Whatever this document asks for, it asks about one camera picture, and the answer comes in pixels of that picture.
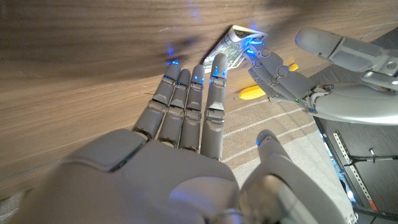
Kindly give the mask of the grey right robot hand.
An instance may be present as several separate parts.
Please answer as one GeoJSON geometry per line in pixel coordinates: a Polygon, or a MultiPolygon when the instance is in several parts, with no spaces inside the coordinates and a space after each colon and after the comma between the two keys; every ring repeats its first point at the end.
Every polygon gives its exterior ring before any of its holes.
{"type": "Polygon", "coordinates": [[[227,58],[204,69],[170,62],[132,129],[62,159],[12,223],[353,223],[283,148],[257,135],[259,165],[243,185],[221,161],[227,58]]]}

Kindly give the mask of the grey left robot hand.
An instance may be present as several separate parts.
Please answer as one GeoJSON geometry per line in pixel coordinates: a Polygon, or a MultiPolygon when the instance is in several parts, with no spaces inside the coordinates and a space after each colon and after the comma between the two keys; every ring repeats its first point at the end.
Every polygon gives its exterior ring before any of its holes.
{"type": "Polygon", "coordinates": [[[362,73],[359,82],[317,84],[291,71],[264,39],[248,45],[249,74],[270,98],[296,103],[308,114],[332,121],[397,125],[397,50],[317,28],[301,29],[295,43],[335,65],[362,73]]]}

